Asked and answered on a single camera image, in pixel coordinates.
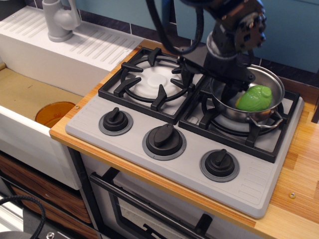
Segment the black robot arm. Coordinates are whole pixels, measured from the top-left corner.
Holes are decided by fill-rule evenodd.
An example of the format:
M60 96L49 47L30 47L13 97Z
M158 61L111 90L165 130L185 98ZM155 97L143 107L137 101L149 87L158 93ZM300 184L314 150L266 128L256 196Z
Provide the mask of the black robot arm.
M185 0L197 13L207 11L216 20L206 46L191 53L182 50L181 78L188 87L193 76L201 73L225 83L222 102L248 90L255 75L248 70L254 59L253 49L265 41L266 18L259 0Z

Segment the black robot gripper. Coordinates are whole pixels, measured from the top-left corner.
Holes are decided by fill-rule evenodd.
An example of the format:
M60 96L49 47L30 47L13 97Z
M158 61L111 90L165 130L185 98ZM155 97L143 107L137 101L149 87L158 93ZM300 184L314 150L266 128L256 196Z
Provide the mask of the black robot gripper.
M225 83L221 95L221 101L225 104L239 92L247 90L256 79L247 66L239 63L236 54L220 58L211 54L205 46L197 47L190 53L186 53L185 47L180 50L183 53L180 56L182 85L189 91L194 90L192 81L195 74L209 76Z

